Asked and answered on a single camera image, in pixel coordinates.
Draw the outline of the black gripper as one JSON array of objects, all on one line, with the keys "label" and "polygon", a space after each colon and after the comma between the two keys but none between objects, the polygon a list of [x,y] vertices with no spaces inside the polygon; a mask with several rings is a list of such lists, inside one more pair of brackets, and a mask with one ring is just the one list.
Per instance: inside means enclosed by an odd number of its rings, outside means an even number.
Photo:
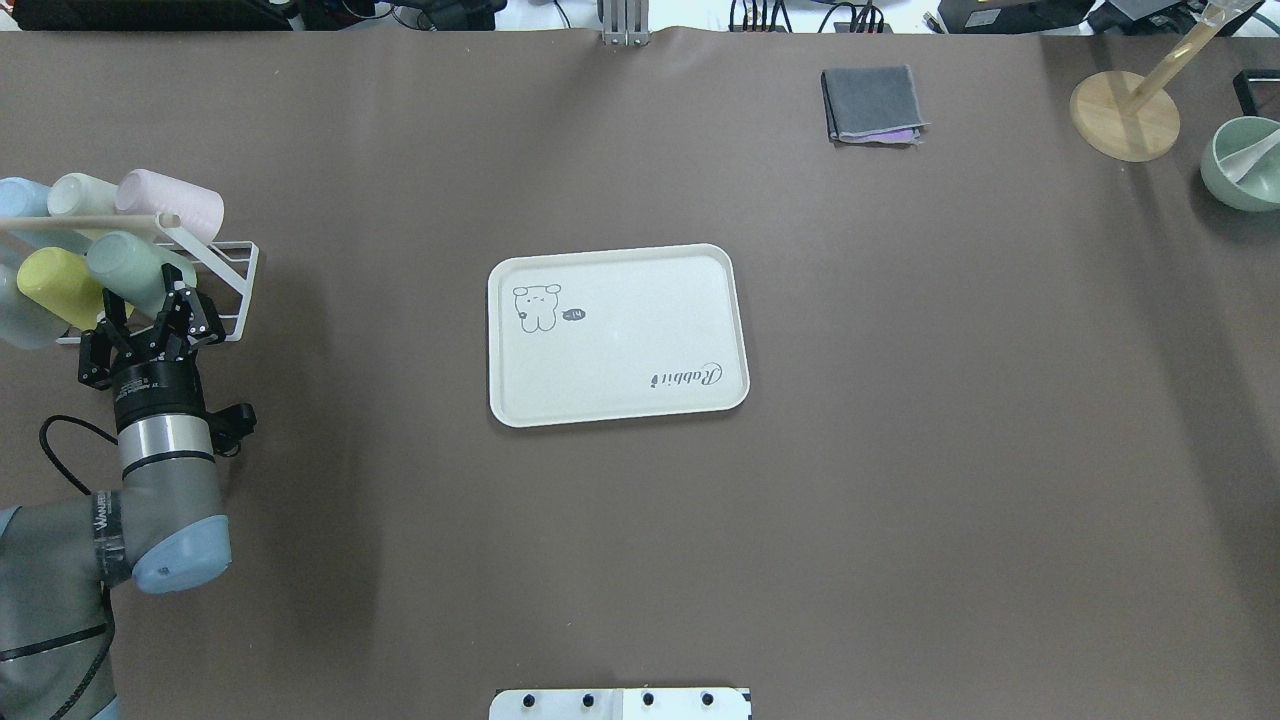
[{"label": "black gripper", "polygon": [[225,341],[212,300],[178,283],[150,331],[150,352],[136,348],[125,301],[102,290],[102,311],[79,337],[78,382],[109,392],[123,457],[212,457],[239,452],[257,424],[253,407],[211,413],[195,364],[197,352]]}]

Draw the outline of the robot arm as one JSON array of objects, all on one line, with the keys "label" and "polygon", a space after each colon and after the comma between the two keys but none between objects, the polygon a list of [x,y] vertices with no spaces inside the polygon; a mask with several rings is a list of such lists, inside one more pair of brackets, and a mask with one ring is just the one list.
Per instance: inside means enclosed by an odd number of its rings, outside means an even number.
[{"label": "robot arm", "polygon": [[169,281],[154,324],[128,332],[123,300],[79,342],[82,384],[109,392],[116,489],[3,510],[3,716],[116,719],[111,592],[188,591],[230,565],[215,460],[253,432],[248,404],[211,413],[196,354],[224,341],[211,299]]}]

